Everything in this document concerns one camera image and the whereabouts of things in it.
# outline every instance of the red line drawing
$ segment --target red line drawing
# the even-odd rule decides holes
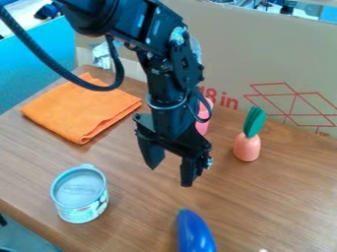
[[[287,83],[260,83],[251,84],[250,87],[254,90],[255,94],[244,94],[244,98],[255,106],[258,106],[258,102],[254,101],[254,99],[260,98],[261,101],[267,101],[275,109],[275,112],[267,114],[269,116],[284,117],[283,123],[290,120],[299,127],[316,127],[316,133],[318,133],[319,129],[323,127],[337,127],[337,125],[331,120],[331,117],[335,117],[337,122],[337,106],[319,92],[297,92]],[[273,101],[273,97],[282,96],[293,97],[290,108],[288,106],[286,108],[282,107],[282,104],[276,104]],[[324,107],[324,111],[317,108],[315,104],[312,104],[312,102],[308,100],[309,98],[314,98],[316,100],[320,99],[320,107]],[[294,108],[296,107],[296,104],[299,104],[299,102],[305,103],[307,105],[306,109],[310,111],[306,112],[304,108],[304,111],[294,112]],[[312,124],[312,119],[314,119],[314,117],[319,119],[319,123],[317,122],[317,124]]]

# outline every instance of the orange towel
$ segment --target orange towel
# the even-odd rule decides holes
[[[81,78],[105,86],[89,73]],[[140,98],[120,90],[94,92],[66,83],[34,99],[21,111],[43,127],[84,145],[141,104]]]

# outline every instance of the tin can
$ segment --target tin can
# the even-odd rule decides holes
[[[50,196],[58,215],[71,223],[96,219],[108,204],[105,176],[88,163],[61,173],[50,187]]]

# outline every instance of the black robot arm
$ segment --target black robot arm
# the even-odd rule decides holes
[[[195,122],[209,118],[197,116],[199,102],[211,115],[211,107],[199,93],[197,85],[204,80],[204,67],[190,44],[182,17],[158,0],[58,0],[63,13],[75,31],[88,35],[105,35],[116,66],[114,89],[124,72],[113,46],[113,40],[124,41],[136,51],[147,75],[146,97],[151,114],[136,114],[136,135],[146,164],[156,168],[165,151],[182,157],[181,185],[191,186],[203,169],[213,163],[211,144],[201,136]],[[0,18],[44,63],[66,79],[91,90],[104,91],[66,73],[10,17],[0,4]]]

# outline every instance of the cardboard box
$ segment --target cardboard box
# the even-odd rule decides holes
[[[196,0],[165,0],[203,49],[204,95],[217,106],[263,107],[268,118],[337,137],[337,26]],[[127,73],[141,71],[130,64]]]

